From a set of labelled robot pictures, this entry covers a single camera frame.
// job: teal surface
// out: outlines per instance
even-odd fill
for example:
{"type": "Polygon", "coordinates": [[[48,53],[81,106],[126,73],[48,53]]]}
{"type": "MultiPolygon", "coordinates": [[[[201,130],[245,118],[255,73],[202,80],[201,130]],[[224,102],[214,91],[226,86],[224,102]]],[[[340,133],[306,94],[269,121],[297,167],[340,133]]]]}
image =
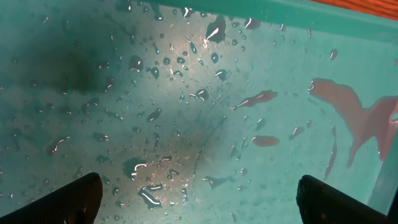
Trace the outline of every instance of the teal surface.
{"type": "Polygon", "coordinates": [[[365,108],[380,97],[398,95],[397,22],[310,2],[269,4],[275,19],[258,29],[245,29],[245,19],[225,16],[226,37],[217,44],[205,41],[207,26],[216,19],[210,13],[183,18],[180,8],[160,6],[164,20],[156,21],[150,4],[136,1],[1,1],[0,215],[97,172],[105,178],[96,223],[229,223],[231,213],[237,223],[301,223],[297,183],[304,174],[323,179],[333,125],[338,152],[325,182],[367,203],[381,169],[376,140],[364,144],[347,169],[353,138],[334,108],[310,96],[308,88],[313,78],[332,79],[351,86],[365,108]],[[117,4],[125,4],[124,11],[116,10],[117,4]],[[353,30],[342,29],[347,24],[355,24],[353,30]],[[333,49],[338,55],[331,60],[333,49]],[[217,63],[211,61],[214,52],[217,63]],[[142,59],[140,72],[129,70],[133,55],[142,59]],[[169,65],[164,65],[165,57],[169,65]],[[185,59],[189,70],[177,57],[185,59]],[[157,67],[159,78],[147,67],[157,67]],[[219,69],[227,71],[225,81],[215,76],[219,69]],[[173,75],[176,70],[183,76],[173,75]],[[190,96],[203,88],[208,100],[190,96]],[[278,92],[273,100],[230,109],[269,89],[278,92]],[[91,103],[86,114],[82,105],[93,98],[99,103],[91,103]],[[159,118],[147,122],[157,108],[162,110],[159,118]],[[106,109],[118,115],[110,116],[106,109]],[[266,125],[256,131],[259,119],[266,125]],[[299,126],[305,131],[289,141],[299,126]],[[156,151],[154,132],[160,136],[156,151]],[[94,133],[110,141],[99,142],[94,133]],[[275,136],[280,143],[258,147],[250,141],[256,135],[275,136]],[[242,147],[244,138],[247,146],[242,147]],[[60,139],[65,142],[57,152],[48,153],[60,139]],[[229,159],[233,145],[239,160],[237,155],[229,159]],[[164,156],[172,160],[157,166],[164,156]],[[147,167],[132,181],[124,169],[134,157],[147,167]],[[169,169],[179,175],[168,179],[169,169]],[[211,189],[205,176],[234,181],[211,189]],[[138,196],[150,184],[163,185],[151,193],[162,208],[149,210],[138,196]],[[188,201],[181,193],[184,187],[188,201]]]}

